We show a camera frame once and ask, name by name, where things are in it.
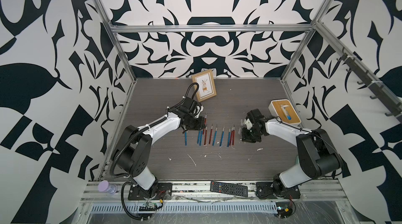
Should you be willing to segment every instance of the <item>black and white patterned wall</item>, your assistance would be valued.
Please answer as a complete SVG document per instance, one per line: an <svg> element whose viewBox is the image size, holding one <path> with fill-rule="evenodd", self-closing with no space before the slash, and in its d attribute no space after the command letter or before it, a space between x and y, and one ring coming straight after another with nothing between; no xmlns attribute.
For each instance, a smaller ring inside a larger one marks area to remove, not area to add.
<svg viewBox="0 0 402 224"><path fill-rule="evenodd" d="M402 0L335 0L324 24L399 97ZM315 33L287 83L304 122L326 130L344 160L339 181L376 224L402 221L402 124Z"/></svg>
<svg viewBox="0 0 402 224"><path fill-rule="evenodd" d="M0 0L2 223L60 223L131 84L91 0Z"/></svg>
<svg viewBox="0 0 402 224"><path fill-rule="evenodd" d="M323 0L102 0L115 25L310 23ZM301 32L132 33L120 40L137 77L282 75Z"/></svg>
<svg viewBox="0 0 402 224"><path fill-rule="evenodd" d="M118 38L137 77L280 77L302 31L121 33Z"/></svg>

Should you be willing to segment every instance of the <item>tissue box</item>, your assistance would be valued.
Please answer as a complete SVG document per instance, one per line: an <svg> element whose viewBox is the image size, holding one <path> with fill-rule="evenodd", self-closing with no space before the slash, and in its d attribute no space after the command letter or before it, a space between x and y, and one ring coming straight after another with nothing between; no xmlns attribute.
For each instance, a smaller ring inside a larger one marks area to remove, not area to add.
<svg viewBox="0 0 402 224"><path fill-rule="evenodd" d="M288 120L285 116L285 114L282 111L281 105L288 105L286 107L287 112L289 113L289 116L291 117L291 120ZM295 109L291 105L290 101L287 99L279 99L279 100L273 100L268 106L269 111L271 112L272 116L279 116L283 122L291 124L291 125L299 125L300 124L300 118L298 114L296 113Z"/></svg>

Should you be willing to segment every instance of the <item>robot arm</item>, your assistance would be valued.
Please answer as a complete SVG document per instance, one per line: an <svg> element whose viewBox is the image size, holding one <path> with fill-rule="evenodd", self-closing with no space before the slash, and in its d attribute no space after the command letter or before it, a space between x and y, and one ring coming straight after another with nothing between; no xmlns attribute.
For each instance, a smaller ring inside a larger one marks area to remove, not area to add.
<svg viewBox="0 0 402 224"><path fill-rule="evenodd" d="M261 136L274 135L298 148L299 164L274 177L274 194L333 172L342 166L342 159L323 129L311 131L264 117L258 109L247 113L242 141L261 142Z"/></svg>
<svg viewBox="0 0 402 224"><path fill-rule="evenodd" d="M197 88L193 96L189 98L187 95L193 85ZM147 167L153 143L179 127L182 127L184 131L205 128L204 118L199 116L204 107L193 99L197 90L198 84L191 84L183 100L172 108L167 107L166 114L152 123L138 128L126 127L113 151L110 175L114 178L128 177L133 183L138 184L143 197L151 198L158 184L157 179ZM137 146L133 148L130 146L131 143ZM116 165L126 173L114 174Z"/></svg>

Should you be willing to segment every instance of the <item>framed plant illustration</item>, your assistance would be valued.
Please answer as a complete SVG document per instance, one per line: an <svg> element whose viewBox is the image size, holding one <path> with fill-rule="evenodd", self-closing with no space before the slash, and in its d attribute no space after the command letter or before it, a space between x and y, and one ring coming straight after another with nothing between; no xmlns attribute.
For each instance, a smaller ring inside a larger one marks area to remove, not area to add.
<svg viewBox="0 0 402 224"><path fill-rule="evenodd" d="M212 70L203 71L191 76L193 82L198 83L197 100L199 102L216 96L214 76Z"/></svg>

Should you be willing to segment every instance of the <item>floor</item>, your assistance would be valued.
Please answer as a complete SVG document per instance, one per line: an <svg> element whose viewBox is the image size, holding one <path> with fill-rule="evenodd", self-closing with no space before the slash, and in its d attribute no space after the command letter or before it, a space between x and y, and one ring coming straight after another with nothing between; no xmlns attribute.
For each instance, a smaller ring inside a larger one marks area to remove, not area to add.
<svg viewBox="0 0 402 224"><path fill-rule="evenodd" d="M141 126L163 116L166 107L178 103L191 83L188 79L139 79L120 132L129 125ZM261 143L244 143L238 135L240 119L247 112L258 108L267 116L271 100L286 98L279 80L216 79L215 87L217 95L202 101L201 113L208 114L208 138L211 124L214 129L218 127L215 145L209 145L207 139L206 146L198 146L198 131L190 131L185 146L182 131L171 131L152 146L148 161L151 172L159 180L272 179L293 166L297 149L289 142L270 135L263 136ZM234 146L227 147L227 129L233 125ZM219 147L223 126L224 141Z"/></svg>

